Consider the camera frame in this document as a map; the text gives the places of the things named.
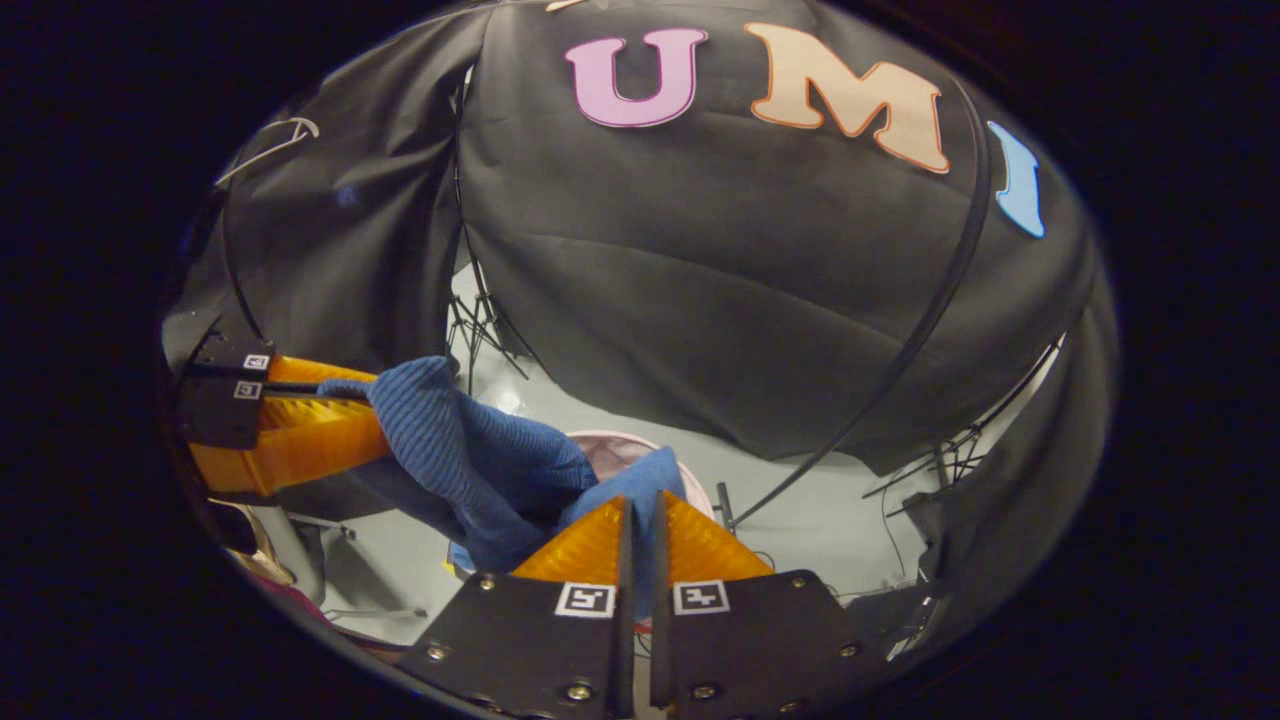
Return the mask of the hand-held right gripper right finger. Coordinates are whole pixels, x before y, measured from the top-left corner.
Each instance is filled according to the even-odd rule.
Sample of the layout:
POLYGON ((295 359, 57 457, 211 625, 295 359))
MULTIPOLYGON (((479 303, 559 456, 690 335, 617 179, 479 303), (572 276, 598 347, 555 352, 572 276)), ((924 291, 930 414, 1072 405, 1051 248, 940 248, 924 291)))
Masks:
POLYGON ((777 573, 664 492, 654 514, 652 702, 671 719, 815 719, 887 662, 810 570, 777 573))

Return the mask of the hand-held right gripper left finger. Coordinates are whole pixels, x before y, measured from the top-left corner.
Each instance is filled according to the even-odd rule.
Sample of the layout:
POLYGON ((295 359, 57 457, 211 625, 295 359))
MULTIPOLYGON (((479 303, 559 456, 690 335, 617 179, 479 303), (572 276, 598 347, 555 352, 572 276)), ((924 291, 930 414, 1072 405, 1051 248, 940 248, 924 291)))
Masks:
POLYGON ((479 573, 454 593, 398 667, 480 716, 634 716, 634 511, 622 496, 559 533, 586 580, 524 569, 479 573))

